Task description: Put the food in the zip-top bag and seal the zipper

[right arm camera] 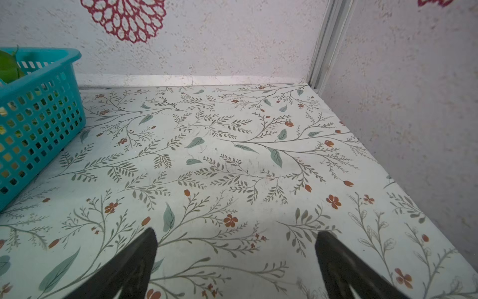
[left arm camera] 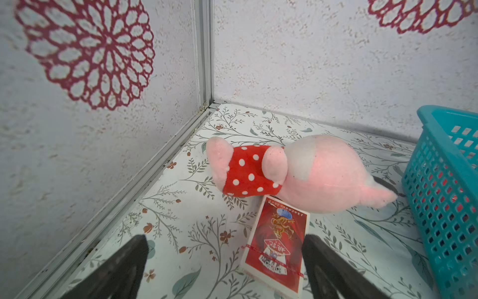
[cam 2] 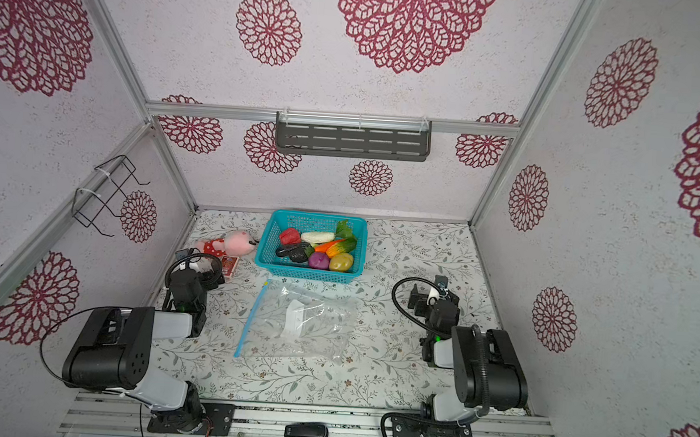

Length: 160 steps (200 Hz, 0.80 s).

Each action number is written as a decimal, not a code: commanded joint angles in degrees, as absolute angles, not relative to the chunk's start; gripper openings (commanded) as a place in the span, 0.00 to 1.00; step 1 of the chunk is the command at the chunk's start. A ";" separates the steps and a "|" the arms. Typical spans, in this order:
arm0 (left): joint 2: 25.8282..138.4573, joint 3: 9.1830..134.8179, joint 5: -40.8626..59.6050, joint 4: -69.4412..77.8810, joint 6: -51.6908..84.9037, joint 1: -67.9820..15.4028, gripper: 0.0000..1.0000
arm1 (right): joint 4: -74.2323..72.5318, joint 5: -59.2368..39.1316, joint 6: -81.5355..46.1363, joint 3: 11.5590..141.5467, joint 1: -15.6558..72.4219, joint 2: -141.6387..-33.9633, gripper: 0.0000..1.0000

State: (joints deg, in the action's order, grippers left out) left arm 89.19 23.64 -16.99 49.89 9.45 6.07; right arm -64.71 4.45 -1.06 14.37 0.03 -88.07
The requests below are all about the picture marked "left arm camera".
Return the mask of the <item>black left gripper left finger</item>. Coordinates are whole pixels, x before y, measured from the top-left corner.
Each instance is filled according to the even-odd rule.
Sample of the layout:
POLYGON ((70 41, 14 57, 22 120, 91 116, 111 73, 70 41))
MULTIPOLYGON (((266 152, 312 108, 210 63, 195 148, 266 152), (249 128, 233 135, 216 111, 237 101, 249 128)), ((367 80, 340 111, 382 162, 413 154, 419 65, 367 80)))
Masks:
POLYGON ((145 235, 136 235, 63 299, 135 299, 149 253, 145 235))

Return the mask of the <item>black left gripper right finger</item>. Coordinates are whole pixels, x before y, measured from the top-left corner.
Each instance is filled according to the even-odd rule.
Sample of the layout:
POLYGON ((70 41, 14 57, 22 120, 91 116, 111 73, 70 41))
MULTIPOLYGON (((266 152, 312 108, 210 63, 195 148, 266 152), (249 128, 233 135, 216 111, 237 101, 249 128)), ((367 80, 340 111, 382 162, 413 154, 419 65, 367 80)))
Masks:
POLYGON ((307 234, 301 252, 315 299, 388 298, 318 236, 307 234))

